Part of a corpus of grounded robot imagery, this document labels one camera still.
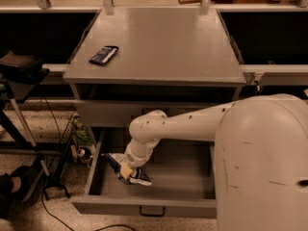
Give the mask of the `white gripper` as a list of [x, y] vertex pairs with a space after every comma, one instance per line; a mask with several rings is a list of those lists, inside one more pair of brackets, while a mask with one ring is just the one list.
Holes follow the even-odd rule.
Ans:
[[127, 180], [135, 172], [134, 167], [142, 167], [145, 165], [155, 147], [155, 142], [142, 143], [131, 140], [126, 146], [124, 153], [127, 163], [124, 162], [121, 164], [121, 176]]

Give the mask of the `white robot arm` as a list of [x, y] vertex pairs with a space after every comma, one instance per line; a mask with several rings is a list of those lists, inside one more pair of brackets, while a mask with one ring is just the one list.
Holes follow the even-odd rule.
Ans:
[[177, 116], [134, 119], [120, 174], [129, 178], [162, 139], [210, 141], [218, 231], [308, 231], [308, 105], [259, 95]]

